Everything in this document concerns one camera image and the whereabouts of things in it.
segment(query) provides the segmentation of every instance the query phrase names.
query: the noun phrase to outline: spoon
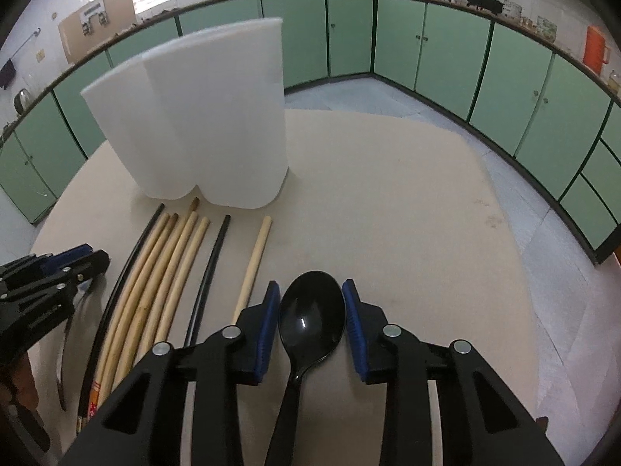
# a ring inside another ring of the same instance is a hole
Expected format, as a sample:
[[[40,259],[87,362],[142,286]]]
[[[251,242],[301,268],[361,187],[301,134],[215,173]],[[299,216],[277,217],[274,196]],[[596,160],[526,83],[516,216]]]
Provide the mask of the spoon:
[[[290,466],[296,439],[297,409],[305,373],[336,348],[345,326],[345,302],[338,283],[323,271],[297,277],[280,303],[278,329],[291,373],[265,466]]]

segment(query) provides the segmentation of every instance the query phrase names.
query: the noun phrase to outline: green cabinet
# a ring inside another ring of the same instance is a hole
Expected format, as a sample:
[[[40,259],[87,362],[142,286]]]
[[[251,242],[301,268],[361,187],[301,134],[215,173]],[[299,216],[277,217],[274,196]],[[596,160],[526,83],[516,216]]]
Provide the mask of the green cabinet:
[[[330,76],[371,71],[373,0],[328,0]]]
[[[121,40],[110,47],[108,53],[113,66],[117,66],[130,57],[148,51],[148,49],[168,42],[173,38],[179,38],[179,33],[177,32],[175,19],[170,18]]]
[[[328,76],[325,0],[262,0],[264,17],[283,18],[284,86]]]
[[[56,201],[14,134],[0,147],[0,186],[30,222],[35,222]]]
[[[179,15],[184,35],[195,31],[261,17],[261,0],[230,0]]]
[[[373,71],[414,89],[425,4],[414,0],[378,0]]]
[[[597,194],[580,175],[567,191],[561,205],[593,249],[599,247],[617,227],[617,223]]]
[[[612,104],[611,114],[602,133],[602,140],[621,160],[621,108],[616,103]]]
[[[15,132],[36,171],[60,197],[85,159],[51,93],[24,117]]]
[[[597,143],[583,175],[601,196],[617,221],[621,221],[621,164],[601,142]]]
[[[585,160],[611,99],[562,57],[555,56],[552,62],[516,157],[558,199]]]
[[[517,31],[496,24],[470,124],[508,154],[517,149],[536,102],[552,52]]]
[[[89,157],[104,142],[106,137],[92,117],[88,105],[80,96],[80,91],[109,70],[108,58],[104,53],[101,53],[88,63],[83,64],[54,88],[58,104],[71,127],[71,131]]]
[[[427,5],[416,92],[466,120],[479,82],[490,21]]]

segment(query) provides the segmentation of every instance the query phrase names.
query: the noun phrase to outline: countertop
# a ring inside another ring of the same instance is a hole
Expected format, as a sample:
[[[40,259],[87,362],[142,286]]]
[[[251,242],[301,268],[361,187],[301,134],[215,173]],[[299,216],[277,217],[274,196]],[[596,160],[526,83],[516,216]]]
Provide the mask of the countertop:
[[[223,1],[226,1],[226,0],[209,0],[209,1],[206,1],[206,2],[200,2],[200,3],[197,3],[195,5],[191,5],[189,7],[183,7],[182,9],[173,9],[173,10],[170,10],[170,11],[164,11],[164,12],[160,13],[159,15],[156,15],[156,16],[150,18],[150,19],[146,19],[144,22],[142,22],[140,24],[134,25],[130,29],[126,30],[124,33],[121,33],[120,35],[115,35],[110,40],[107,40],[106,42],[100,44],[96,49],[92,50],[87,56],[85,56],[80,62],[72,65],[66,71],[64,71],[63,74],[60,77],[58,77],[56,80],[54,80],[54,82],[52,82],[48,87],[46,87],[43,90],[43,92],[39,96],[36,97],[36,99],[32,102],[30,107],[27,108],[27,110],[24,112],[24,114],[22,116],[20,116],[17,120],[13,121],[7,127],[5,127],[4,130],[2,130],[2,135],[3,135],[4,139],[8,138],[11,135],[11,133],[19,125],[21,120],[29,113],[30,110],[32,110],[32,108],[39,101],[41,101],[41,99],[43,99],[54,88],[54,86],[56,86],[60,82],[62,82],[73,71],[75,71],[77,68],[79,68],[83,64],[87,63],[91,58],[95,57],[96,55],[98,55],[101,52],[105,51],[106,49],[110,48],[114,44],[116,44],[118,42],[121,42],[125,38],[127,38],[127,37],[129,37],[129,36],[131,36],[131,35],[133,35],[135,33],[138,33],[140,30],[142,30],[144,28],[148,28],[149,26],[152,26],[153,24],[156,24],[158,22],[164,21],[164,20],[169,19],[169,18],[173,18],[173,17],[175,17],[175,16],[177,16],[177,15],[179,15],[181,13],[188,12],[190,10],[198,9],[198,8],[201,8],[201,7],[205,7],[205,6],[212,5],[212,4],[218,3],[218,2],[223,2]],[[558,46],[556,46],[556,45],[554,45],[554,44],[552,44],[552,43],[542,39],[536,33],[533,33],[532,31],[524,28],[523,26],[520,26],[516,22],[511,21],[511,19],[507,19],[507,18],[505,18],[502,15],[496,16],[496,15],[492,14],[488,10],[477,10],[474,7],[467,7],[466,4],[464,4],[464,3],[448,2],[446,0],[417,0],[417,1],[433,3],[433,4],[436,4],[436,5],[444,5],[445,7],[451,7],[453,9],[462,10],[464,12],[470,12],[470,13],[473,13],[473,14],[476,14],[476,15],[480,15],[480,16],[482,16],[484,18],[489,19],[490,21],[503,24],[504,26],[507,26],[508,28],[511,28],[512,30],[517,31],[517,32],[519,32],[519,33],[521,33],[521,34],[531,38],[532,40],[535,40],[536,42],[539,42],[543,46],[545,46],[548,49],[550,49],[551,51],[553,51],[555,54],[558,54],[559,56],[563,57],[564,59],[569,61],[571,64],[573,64],[576,68],[578,68],[586,76],[588,76],[593,82],[597,83],[604,91],[606,91],[606,93],[609,96],[611,96],[611,98],[613,98],[617,102],[617,104],[621,105],[621,101],[619,99],[619,96],[616,93],[614,93],[608,87],[607,82],[605,80],[603,80],[600,76],[598,76],[595,72],[591,71],[589,68],[587,68],[585,65],[583,65],[582,62],[577,60],[572,55],[568,54],[566,51],[564,51],[560,47],[558,47]]]
[[[182,345],[224,215],[231,214],[232,222],[199,341],[231,320],[263,216],[271,215],[251,305],[262,300],[269,280],[284,293],[308,270],[327,271],[338,282],[353,278],[362,300],[383,307],[388,320],[421,340],[470,340],[534,415],[538,355],[526,277],[490,178],[464,139],[425,123],[362,113],[287,110],[286,124],[290,172],[274,202],[259,210],[201,202],[199,213],[212,224],[169,341]],[[168,202],[167,211],[182,214],[193,196]],[[56,253],[89,243],[111,256],[105,279],[78,310],[69,336],[67,413],[55,386],[64,326],[30,350],[39,412],[56,454],[75,438],[78,393],[102,310],[158,204],[141,194],[106,142],[73,179],[34,244],[35,253]],[[238,390],[248,466],[263,464],[288,371],[277,339],[263,384]],[[384,386],[359,381],[343,339],[305,380],[296,464],[376,466],[384,397]],[[435,464],[441,464],[439,416],[432,408]],[[182,464],[189,464],[187,456]]]

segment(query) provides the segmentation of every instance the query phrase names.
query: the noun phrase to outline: orange jug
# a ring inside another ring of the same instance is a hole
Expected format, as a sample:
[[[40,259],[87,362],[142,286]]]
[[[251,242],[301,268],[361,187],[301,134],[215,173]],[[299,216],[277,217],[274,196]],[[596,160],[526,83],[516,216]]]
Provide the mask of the orange jug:
[[[606,47],[606,39],[597,26],[586,29],[586,46],[583,63],[597,75],[602,72],[602,65],[608,64],[611,58],[611,48]]]

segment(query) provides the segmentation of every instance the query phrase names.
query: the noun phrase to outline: spoon handle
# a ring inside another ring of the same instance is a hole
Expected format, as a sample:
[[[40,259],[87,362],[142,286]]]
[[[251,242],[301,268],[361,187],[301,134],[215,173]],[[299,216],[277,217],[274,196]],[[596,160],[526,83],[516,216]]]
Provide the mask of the spoon handle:
[[[269,442],[265,466],[290,466],[296,442],[297,408],[300,403],[299,381],[290,380],[284,391],[283,402]]]

